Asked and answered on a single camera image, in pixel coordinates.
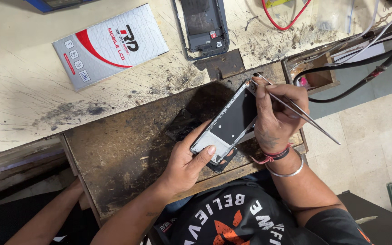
red wire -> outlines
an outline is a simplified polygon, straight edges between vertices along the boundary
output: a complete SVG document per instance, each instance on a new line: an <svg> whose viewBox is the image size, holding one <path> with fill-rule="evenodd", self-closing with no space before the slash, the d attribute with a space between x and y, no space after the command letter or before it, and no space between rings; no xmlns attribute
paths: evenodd
<svg viewBox="0 0 392 245"><path fill-rule="evenodd" d="M297 18L302 14L302 12L303 12L303 11L305 10L305 8L308 6L308 4L311 2L311 0L308 0L308 2L305 3L305 6L302 8L302 10L299 12L299 14L296 15L296 18L294 18L294 20L293 20L287 27L280 27L279 25L277 25L277 24L275 23L275 21L272 19L272 17L270 16L269 11L267 11L267 7L266 7L265 0L261 0L261 2L263 3L264 11L266 12L267 17L269 17L270 22L271 22L276 28L278 28L279 30L285 31L285 30L288 30L288 29L296 22Z"/></svg>

white cable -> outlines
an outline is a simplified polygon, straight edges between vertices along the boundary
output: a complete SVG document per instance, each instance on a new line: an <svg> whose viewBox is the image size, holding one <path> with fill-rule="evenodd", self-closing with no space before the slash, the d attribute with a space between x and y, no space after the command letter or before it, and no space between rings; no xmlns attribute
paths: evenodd
<svg viewBox="0 0 392 245"><path fill-rule="evenodd" d="M384 32L389 28L389 26L392 24L392 20L385 26L385 28L381 31L381 33L379 33L379 35L373 39L373 41L371 41L367 46L365 46L360 52L358 52L357 54L351 56L350 58L346 59L345 61L341 62L341 63L327 63L324 64L324 66L337 66L337 65L341 65L346 63L347 61L353 59L354 57L360 55L362 52L364 52L368 47L372 46L376 41L378 41L378 39L384 34Z"/></svg>
<svg viewBox="0 0 392 245"><path fill-rule="evenodd" d="M375 10L374 10L374 12L373 12L373 17L372 17L372 21L370 22L370 25L368 25L367 29L366 29L365 31L363 31L360 35L354 37L353 39L345 40L344 42L342 42L342 43L340 43L340 44L336 44L334 47L330 48L328 51L326 51L326 52L320 54L319 56L317 56L317 57L315 57L315 58L311 58L311 59L307 59L307 60L301 61L301 62L297 63L295 66L293 66L290 70L293 70L294 68L296 68L297 66L299 66L299 65L301 65L301 64L303 64L303 63L309 63L309 62L311 62L311 61L313 61L313 60L315 60L315 59L318 59L318 58L320 58L321 56L323 56L325 53L331 52L332 50L334 50L334 49L337 48L338 46L344 45L344 44L346 44L346 43L348 43L348 42L351 42L351 41L354 41L354 40L356 40L356 39L358 39L358 38L364 36L365 34L367 34L367 32L368 32L368 31L372 28L372 26L375 24L376 15L378 14L379 1L380 1L380 0L376 0L376 2L375 2Z"/></svg>

scratched table surface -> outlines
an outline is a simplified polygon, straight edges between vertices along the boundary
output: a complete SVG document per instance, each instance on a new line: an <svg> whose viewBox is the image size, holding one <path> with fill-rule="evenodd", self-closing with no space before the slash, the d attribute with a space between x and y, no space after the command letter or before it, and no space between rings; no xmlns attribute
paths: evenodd
<svg viewBox="0 0 392 245"><path fill-rule="evenodd" d="M51 43L146 2L170 51L75 92ZM366 28L374 0L355 1L349 34L316 26L322 2L314 0L281 32L260 1L226 0L229 50L239 49L251 69L346 38ZM383 4L378 17L389 13ZM302 6L296 0L269 11L285 26ZM0 152L208 83L207 71L182 54L175 16L170 0L100 0L48 14L26 1L0 0Z"/></svg>
<svg viewBox="0 0 392 245"><path fill-rule="evenodd" d="M97 220L104 223L164 171L175 144L166 130L180 109L186 108L201 121L211 119L256 71L276 83L285 83L280 62L276 62L65 131L75 168L90 193ZM289 141L305 153L299 132ZM237 155L222 173L216 174L205 166L198 183L171 202L265 167L255 164L249 156L264 158L255 139L237 145Z"/></svg>

icon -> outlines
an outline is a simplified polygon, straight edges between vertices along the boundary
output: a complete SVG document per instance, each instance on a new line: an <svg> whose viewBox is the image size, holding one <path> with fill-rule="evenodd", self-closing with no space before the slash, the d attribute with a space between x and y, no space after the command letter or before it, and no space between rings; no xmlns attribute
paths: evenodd
<svg viewBox="0 0 392 245"><path fill-rule="evenodd" d="M69 55L71 56L71 59L78 58L78 52L76 50L69 52Z"/></svg>
<svg viewBox="0 0 392 245"><path fill-rule="evenodd" d="M210 31L210 36L211 36L211 39L213 39L213 38L217 37L217 34L215 31Z"/></svg>
<svg viewBox="0 0 392 245"><path fill-rule="evenodd" d="M64 42L64 45L66 45L66 48L69 49L71 47L73 47L73 42L72 40L67 40L66 42Z"/></svg>
<svg viewBox="0 0 392 245"><path fill-rule="evenodd" d="M86 70L80 71L79 74L80 74L80 77L81 77L81 79L83 80L83 82L90 81L90 77L88 76Z"/></svg>
<svg viewBox="0 0 392 245"><path fill-rule="evenodd" d="M75 67L76 67L77 69L81 69L81 68L84 67L83 62L81 62L81 60L75 61L74 64L75 64Z"/></svg>

red thread bracelet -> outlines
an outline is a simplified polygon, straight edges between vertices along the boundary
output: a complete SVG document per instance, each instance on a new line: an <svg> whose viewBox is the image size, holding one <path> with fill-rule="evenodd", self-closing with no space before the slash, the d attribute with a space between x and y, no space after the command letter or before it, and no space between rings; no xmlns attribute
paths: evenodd
<svg viewBox="0 0 392 245"><path fill-rule="evenodd" d="M266 156L266 159L264 159L264 161L257 161L252 156L250 156L250 158L252 158L252 160L254 162L256 162L257 164L265 164L267 162L273 162L273 161L275 161L274 158L277 158L276 160L279 160L279 159L286 157L288 155L288 152L290 152L290 146L291 146L291 143L288 142L287 146L280 152L276 152L276 153L264 153L263 152L263 154Z"/></svg>
<svg viewBox="0 0 392 245"><path fill-rule="evenodd" d="M308 4L311 2L311 0L308 0L308 2L305 3L305 6L302 8L302 10L299 12L299 14L296 15L296 17L294 18L294 20L287 26L287 27L280 27L278 24L275 23L275 21L272 19L272 17L269 14L269 11L267 10L266 7L266 3L265 0L261 0L261 2L263 3L263 8L264 11L266 12L267 17L269 18L270 22L279 30L281 31L285 31L290 29L290 27L293 26L293 24L296 22L297 18L302 14L302 12L306 9L306 7L308 6Z"/></svg>

